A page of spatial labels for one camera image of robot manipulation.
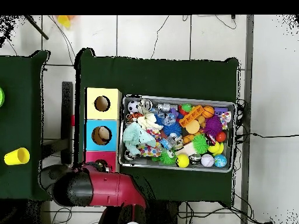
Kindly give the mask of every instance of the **blue ball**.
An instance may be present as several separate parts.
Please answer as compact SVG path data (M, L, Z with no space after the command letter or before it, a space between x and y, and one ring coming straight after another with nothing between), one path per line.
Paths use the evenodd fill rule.
M227 164L227 159L224 155L216 155L214 159L216 167L224 167Z

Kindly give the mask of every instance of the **green mat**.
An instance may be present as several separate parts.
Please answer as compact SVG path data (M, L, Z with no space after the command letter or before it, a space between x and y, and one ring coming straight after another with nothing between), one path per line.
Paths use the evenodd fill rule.
M76 64L76 114L79 114L79 161L84 144L84 89L116 88L123 95L149 95L235 102L238 60L170 61L124 57L94 57L82 49ZM212 173L121 167L130 174L147 197L158 200L221 201L231 205L232 171Z
M5 101L0 107L0 198L48 200L37 174L41 157L41 68L48 52L30 57L0 56L0 88ZM4 155L24 147L27 164L7 166Z

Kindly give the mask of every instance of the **stacked boxes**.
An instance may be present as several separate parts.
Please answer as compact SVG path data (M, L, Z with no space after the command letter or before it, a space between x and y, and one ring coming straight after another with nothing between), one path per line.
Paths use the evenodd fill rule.
M86 89L86 162L107 161L119 172L117 151L121 93L118 89Z

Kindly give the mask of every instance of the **red ball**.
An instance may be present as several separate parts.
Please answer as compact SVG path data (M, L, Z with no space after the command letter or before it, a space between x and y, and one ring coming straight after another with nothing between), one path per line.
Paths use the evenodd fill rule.
M226 139L226 137L226 134L223 131L221 131L216 135L216 141L223 142Z

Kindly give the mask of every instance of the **green ball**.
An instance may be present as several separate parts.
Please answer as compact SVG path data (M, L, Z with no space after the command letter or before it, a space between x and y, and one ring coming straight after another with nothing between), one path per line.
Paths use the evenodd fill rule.
M4 103L4 91L0 88L0 107Z

